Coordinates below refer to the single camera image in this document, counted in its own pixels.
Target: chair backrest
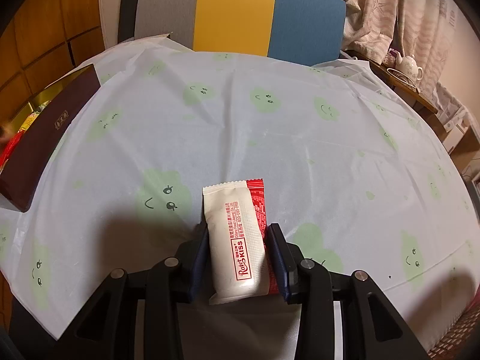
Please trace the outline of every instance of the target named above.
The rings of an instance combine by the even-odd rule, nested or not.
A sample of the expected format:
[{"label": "chair backrest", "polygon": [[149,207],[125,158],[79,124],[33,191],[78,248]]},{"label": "chair backrest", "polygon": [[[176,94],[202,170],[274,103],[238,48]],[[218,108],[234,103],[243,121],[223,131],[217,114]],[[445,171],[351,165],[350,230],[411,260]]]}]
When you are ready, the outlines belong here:
[{"label": "chair backrest", "polygon": [[302,65],[338,58],[343,0],[138,0],[135,39],[170,33],[194,51]]}]

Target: silver screw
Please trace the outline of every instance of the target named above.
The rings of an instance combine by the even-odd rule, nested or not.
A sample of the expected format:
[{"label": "silver screw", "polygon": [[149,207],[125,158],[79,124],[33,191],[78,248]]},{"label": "silver screw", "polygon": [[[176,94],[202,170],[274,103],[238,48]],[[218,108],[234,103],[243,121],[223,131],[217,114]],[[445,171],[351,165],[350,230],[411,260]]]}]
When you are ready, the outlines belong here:
[{"label": "silver screw", "polygon": [[112,279],[120,279],[125,274],[125,271],[121,268],[116,268],[110,272],[110,277]]},{"label": "silver screw", "polygon": [[315,261],[312,259],[303,259],[300,261],[300,265],[306,269],[312,269],[315,266]]},{"label": "silver screw", "polygon": [[179,264],[179,260],[177,257],[168,257],[165,259],[164,264],[166,266],[177,266]]},{"label": "silver screw", "polygon": [[361,281],[365,281],[368,279],[368,275],[365,271],[356,271],[355,272],[355,277],[358,279],[358,280],[361,280]]}]

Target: white plastic tablecloth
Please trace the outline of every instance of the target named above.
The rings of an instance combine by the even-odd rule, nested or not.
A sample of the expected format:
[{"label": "white plastic tablecloth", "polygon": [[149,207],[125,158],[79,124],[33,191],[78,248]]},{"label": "white plastic tablecloth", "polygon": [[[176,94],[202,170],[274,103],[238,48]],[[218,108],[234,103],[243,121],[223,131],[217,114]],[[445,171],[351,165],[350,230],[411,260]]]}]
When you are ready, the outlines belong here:
[{"label": "white plastic tablecloth", "polygon": [[[189,239],[203,186],[263,178],[268,223],[332,271],[368,272],[431,346],[479,284],[480,233],[428,125],[362,62],[181,51],[153,38],[84,63],[100,90],[30,210],[0,211],[18,300],[58,338],[112,269],[148,269]],[[186,359],[293,358],[299,307],[208,295],[179,305]]]}]

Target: gold label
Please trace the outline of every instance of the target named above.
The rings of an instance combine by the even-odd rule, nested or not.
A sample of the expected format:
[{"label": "gold label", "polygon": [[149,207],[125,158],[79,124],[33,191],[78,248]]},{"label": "gold label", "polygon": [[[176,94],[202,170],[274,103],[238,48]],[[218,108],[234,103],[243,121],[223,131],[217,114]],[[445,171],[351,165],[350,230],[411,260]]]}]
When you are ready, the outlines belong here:
[{"label": "gold label", "polygon": [[62,127],[62,124],[67,120],[68,117],[68,112],[67,110],[63,111],[60,117],[57,119],[55,122],[55,128],[57,130],[60,130],[60,127]]}]

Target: blue fabric panel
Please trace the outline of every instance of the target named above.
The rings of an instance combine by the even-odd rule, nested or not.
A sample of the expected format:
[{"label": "blue fabric panel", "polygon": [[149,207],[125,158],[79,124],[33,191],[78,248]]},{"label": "blue fabric panel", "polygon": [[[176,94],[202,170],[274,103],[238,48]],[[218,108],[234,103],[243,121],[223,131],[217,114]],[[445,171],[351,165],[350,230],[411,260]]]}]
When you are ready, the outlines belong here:
[{"label": "blue fabric panel", "polygon": [[268,56],[312,66],[338,58],[343,0],[275,0]]}]

